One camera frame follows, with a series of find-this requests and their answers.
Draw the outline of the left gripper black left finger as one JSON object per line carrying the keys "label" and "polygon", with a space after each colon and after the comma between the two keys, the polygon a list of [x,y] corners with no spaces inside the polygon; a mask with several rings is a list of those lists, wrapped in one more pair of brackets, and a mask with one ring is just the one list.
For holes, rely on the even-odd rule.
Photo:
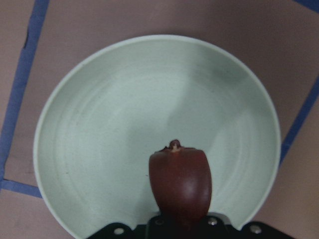
{"label": "left gripper black left finger", "polygon": [[89,236],[90,239],[173,239],[172,223],[162,215],[152,217],[134,229],[123,223],[111,223]]}

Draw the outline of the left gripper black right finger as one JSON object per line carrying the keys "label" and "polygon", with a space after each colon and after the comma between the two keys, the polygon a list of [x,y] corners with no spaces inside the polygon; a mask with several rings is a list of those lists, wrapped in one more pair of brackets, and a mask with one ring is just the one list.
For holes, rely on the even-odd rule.
{"label": "left gripper black right finger", "polygon": [[219,213],[210,213],[203,218],[192,239],[292,239],[293,237],[259,221],[250,221],[236,229],[230,219]]}

